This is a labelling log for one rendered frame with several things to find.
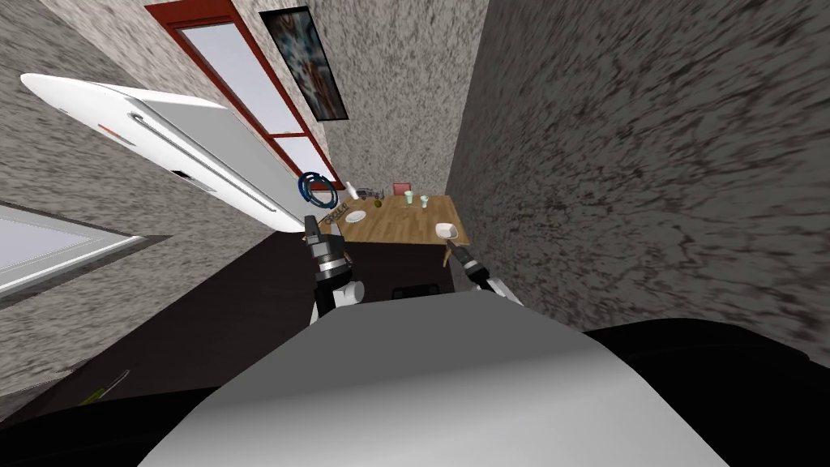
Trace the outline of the wooden table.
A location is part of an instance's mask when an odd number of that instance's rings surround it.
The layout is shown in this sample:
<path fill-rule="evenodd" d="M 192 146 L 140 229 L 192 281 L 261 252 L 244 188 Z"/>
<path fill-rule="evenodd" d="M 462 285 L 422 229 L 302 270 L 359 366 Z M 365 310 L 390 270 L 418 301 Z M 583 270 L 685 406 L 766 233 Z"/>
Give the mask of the wooden table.
<path fill-rule="evenodd" d="M 347 242 L 439 245 L 445 248 L 446 239 L 440 237 L 439 232 L 449 230 L 449 224 L 457 232 L 451 240 L 456 245 L 469 246 L 468 233 L 448 195 L 429 195 L 423 207 L 418 194 L 413 196 L 412 203 L 403 195 L 353 199 L 345 194 L 336 209 L 323 215 L 319 228 L 322 233 L 329 234 L 335 226 Z"/>

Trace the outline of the dark framed wall picture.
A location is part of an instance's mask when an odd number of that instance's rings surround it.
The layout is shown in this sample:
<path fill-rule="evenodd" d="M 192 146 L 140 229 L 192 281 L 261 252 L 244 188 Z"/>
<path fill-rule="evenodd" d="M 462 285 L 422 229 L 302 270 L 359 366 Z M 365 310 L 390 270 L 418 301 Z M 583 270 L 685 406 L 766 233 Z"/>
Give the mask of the dark framed wall picture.
<path fill-rule="evenodd" d="M 297 6 L 259 15 L 314 119 L 347 120 L 349 116 L 310 8 Z"/>

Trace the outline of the white framed window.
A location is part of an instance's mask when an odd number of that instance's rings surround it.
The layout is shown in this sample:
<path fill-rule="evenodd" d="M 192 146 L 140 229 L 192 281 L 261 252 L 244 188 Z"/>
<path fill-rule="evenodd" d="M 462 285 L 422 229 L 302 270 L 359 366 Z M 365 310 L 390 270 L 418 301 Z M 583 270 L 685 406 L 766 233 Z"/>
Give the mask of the white framed window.
<path fill-rule="evenodd" d="M 0 310 L 164 242 L 0 199 Z"/>

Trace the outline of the white refrigerator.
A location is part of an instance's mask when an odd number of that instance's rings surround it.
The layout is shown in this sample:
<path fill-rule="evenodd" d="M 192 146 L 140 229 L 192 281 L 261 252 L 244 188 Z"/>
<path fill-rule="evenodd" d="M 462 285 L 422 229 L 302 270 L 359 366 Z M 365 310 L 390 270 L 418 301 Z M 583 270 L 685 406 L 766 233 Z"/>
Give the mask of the white refrigerator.
<path fill-rule="evenodd" d="M 301 233 L 306 215 L 320 221 L 328 213 L 305 201 L 298 176 L 222 105 L 193 96 L 51 75 L 26 73 L 20 78 L 48 105 L 274 230 Z M 129 112 L 142 116 L 153 129 L 276 212 L 269 212 L 141 127 Z"/>

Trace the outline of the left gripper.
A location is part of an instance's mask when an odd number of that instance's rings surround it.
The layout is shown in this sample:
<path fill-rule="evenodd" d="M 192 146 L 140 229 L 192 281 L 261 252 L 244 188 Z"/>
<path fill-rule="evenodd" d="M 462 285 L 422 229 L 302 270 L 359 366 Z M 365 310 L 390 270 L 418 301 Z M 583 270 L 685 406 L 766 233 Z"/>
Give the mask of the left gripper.
<path fill-rule="evenodd" d="M 337 260 L 347 262 L 344 237 L 339 234 L 321 233 L 319 222 L 314 215 L 304 217 L 306 245 L 311 249 L 312 257 L 318 263 L 331 263 Z"/>

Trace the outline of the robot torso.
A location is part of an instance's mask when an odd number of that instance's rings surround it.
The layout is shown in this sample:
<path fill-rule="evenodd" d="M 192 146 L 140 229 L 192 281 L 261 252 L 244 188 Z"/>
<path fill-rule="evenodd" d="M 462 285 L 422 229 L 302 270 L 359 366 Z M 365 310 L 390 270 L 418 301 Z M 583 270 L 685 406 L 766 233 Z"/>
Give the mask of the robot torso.
<path fill-rule="evenodd" d="M 487 291 L 337 308 L 139 467 L 728 467 L 605 346 Z"/>

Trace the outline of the red framed window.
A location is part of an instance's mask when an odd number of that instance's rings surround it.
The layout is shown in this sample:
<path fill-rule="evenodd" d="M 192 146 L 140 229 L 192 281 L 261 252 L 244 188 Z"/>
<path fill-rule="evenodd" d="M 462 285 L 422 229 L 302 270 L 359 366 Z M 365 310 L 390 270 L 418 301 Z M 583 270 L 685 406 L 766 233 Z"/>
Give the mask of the red framed window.
<path fill-rule="evenodd" d="M 232 0 L 173 0 L 145 8 L 290 173 L 314 172 L 344 189 Z"/>

